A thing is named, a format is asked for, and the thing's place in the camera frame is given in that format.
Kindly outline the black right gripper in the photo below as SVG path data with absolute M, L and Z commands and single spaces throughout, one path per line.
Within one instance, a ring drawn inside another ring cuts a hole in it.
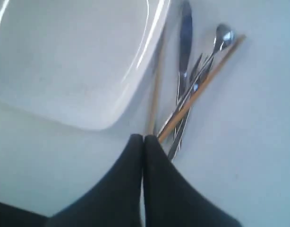
M 0 202 L 0 227 L 43 227 L 48 217 Z

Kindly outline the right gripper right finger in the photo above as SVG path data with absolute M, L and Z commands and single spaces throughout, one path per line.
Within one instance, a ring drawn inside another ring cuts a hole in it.
M 154 135 L 144 139 L 143 178 L 147 227 L 241 226 L 187 182 Z

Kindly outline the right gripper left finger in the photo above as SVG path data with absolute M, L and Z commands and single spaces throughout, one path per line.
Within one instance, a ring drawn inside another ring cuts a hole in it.
M 140 227 L 143 136 L 132 134 L 120 157 L 86 194 L 46 222 L 47 227 Z

